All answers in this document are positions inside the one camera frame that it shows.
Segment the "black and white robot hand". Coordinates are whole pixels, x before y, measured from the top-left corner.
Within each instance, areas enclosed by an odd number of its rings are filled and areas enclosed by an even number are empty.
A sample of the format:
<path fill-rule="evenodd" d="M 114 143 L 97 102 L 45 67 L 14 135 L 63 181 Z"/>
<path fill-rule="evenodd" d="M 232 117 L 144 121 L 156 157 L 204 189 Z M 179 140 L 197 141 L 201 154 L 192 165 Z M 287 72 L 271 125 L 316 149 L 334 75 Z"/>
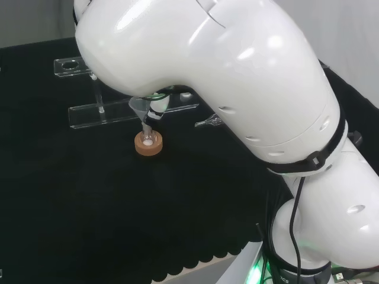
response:
<path fill-rule="evenodd" d="M 149 109 L 144 116 L 144 122 L 159 121 L 168 109 L 170 94 L 160 94 L 150 100 Z"/>

